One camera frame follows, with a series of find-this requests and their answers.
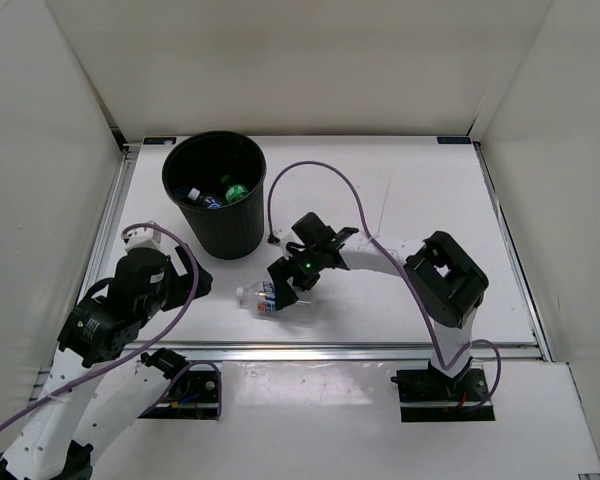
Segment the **clear water bottle orange label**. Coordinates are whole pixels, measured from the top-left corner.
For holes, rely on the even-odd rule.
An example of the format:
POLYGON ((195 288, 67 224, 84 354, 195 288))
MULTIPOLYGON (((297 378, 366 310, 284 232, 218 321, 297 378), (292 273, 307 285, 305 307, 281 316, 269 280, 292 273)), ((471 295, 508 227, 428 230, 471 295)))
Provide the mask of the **clear water bottle orange label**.
POLYGON ((296 303, 279 310, 276 307, 276 290, 271 281, 258 281, 248 287, 238 287, 236 299, 240 309, 249 311, 253 316, 263 318, 291 318, 308 315, 315 307, 312 300, 299 299, 296 303))

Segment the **green soda bottle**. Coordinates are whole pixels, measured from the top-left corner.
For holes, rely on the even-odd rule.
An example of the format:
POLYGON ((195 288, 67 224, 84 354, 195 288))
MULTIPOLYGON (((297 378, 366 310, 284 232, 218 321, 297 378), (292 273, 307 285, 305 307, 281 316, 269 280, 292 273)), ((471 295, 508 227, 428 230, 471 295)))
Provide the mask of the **green soda bottle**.
POLYGON ((236 182, 230 175, 222 176, 220 182, 225 189, 224 196, 229 204, 237 203, 249 194, 247 187, 236 182))

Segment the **clear bottle blue label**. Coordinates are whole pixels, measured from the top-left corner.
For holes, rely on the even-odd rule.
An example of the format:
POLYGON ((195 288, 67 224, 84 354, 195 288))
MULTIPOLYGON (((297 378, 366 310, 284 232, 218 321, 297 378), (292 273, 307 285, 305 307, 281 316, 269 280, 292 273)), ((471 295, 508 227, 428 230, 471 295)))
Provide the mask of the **clear bottle blue label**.
POLYGON ((225 202, 222 198, 218 198, 214 195, 204 195, 201 198, 201 204, 204 208, 207 209, 215 209, 221 208, 225 206, 225 202))

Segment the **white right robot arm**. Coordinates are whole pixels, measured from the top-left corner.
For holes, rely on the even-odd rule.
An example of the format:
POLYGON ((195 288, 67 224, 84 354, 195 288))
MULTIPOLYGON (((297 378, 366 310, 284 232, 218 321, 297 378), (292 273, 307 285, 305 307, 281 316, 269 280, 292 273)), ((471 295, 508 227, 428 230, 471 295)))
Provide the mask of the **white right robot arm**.
POLYGON ((473 323, 489 280, 450 234, 436 231, 421 242, 379 240, 345 227, 318 236, 293 235, 280 249, 283 255, 267 268, 278 310, 297 303, 325 269, 364 270, 405 281, 433 344, 430 390, 450 400, 464 389, 473 323))

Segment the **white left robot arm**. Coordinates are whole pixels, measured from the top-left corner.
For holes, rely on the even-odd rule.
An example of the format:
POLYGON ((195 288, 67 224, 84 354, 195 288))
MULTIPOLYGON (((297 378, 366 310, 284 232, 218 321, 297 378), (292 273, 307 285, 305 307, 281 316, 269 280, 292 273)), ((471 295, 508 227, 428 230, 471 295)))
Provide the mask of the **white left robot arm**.
POLYGON ((173 350, 124 348, 158 312, 184 313, 212 277, 187 247, 186 272, 155 246, 128 248, 115 274, 95 283, 70 312, 39 398, 0 453, 0 479, 88 479, 103 451, 133 421, 190 386, 192 365, 173 350))

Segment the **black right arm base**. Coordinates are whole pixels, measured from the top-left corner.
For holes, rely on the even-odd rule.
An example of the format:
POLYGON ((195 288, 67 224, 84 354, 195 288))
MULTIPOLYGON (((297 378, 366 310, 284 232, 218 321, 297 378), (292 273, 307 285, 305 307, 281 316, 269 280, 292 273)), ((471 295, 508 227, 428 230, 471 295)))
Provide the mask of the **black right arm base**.
POLYGON ((456 387, 449 387, 428 370, 398 370, 390 381, 397 386, 403 423, 492 422, 490 400, 482 368, 471 368, 456 387))

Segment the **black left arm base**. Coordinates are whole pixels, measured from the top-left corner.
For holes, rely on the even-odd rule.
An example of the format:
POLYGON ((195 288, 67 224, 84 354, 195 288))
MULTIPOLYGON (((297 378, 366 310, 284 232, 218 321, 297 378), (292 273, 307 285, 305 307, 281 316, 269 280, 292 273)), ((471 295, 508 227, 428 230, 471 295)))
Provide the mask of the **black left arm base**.
POLYGON ((155 367, 170 381, 168 390, 141 419, 219 420, 222 414, 222 376, 207 360, 189 361, 173 350, 142 353, 140 362, 155 367))

